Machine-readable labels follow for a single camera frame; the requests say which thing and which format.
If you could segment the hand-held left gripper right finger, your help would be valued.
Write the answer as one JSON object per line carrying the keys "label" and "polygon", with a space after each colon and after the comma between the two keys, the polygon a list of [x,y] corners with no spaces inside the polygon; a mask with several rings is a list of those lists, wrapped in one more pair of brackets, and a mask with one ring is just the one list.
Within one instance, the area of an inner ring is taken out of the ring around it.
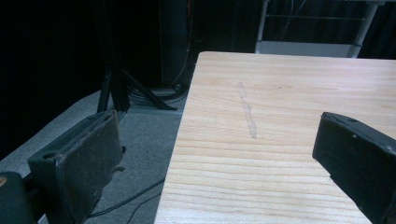
{"label": "hand-held left gripper right finger", "polygon": [[325,112],[312,157],[373,224],[396,224],[396,139]]}

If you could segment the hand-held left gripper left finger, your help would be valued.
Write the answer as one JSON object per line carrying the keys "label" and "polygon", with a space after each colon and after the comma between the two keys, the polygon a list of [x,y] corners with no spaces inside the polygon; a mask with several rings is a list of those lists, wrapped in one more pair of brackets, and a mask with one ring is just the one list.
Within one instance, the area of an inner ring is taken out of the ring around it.
{"label": "hand-held left gripper left finger", "polygon": [[118,114],[89,116],[28,159],[49,224],[82,224],[122,160]]}

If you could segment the black metal tripod stand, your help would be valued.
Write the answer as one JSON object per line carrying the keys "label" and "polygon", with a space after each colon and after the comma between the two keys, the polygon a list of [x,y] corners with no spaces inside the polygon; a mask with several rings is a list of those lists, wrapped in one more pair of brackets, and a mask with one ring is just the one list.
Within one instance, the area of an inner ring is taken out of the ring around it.
{"label": "black metal tripod stand", "polygon": [[163,99],[146,88],[122,64],[119,46],[114,34],[112,18],[114,13],[110,9],[110,0],[91,0],[99,43],[105,61],[105,73],[97,112],[107,111],[109,98],[112,98],[117,111],[127,111],[130,108],[128,86],[138,89],[155,107],[162,110],[175,110],[166,104]]}

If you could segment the clear tape strip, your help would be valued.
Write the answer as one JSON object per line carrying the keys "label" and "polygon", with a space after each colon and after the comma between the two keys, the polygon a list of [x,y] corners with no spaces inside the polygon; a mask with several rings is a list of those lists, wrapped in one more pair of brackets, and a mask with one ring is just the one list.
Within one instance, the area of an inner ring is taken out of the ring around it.
{"label": "clear tape strip", "polygon": [[257,138],[257,125],[251,115],[251,107],[250,104],[247,101],[247,92],[245,90],[245,86],[242,82],[238,83],[238,91],[239,91],[239,96],[241,100],[241,104],[245,113],[246,117],[246,122],[247,122],[247,127],[249,130],[249,134],[253,139]]}

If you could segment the white metal rack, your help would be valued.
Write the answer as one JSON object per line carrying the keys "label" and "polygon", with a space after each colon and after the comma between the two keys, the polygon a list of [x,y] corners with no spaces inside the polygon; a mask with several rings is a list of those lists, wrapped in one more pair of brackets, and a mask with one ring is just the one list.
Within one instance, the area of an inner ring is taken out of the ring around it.
{"label": "white metal rack", "polygon": [[356,58],[377,10],[396,0],[262,0],[255,51]]}

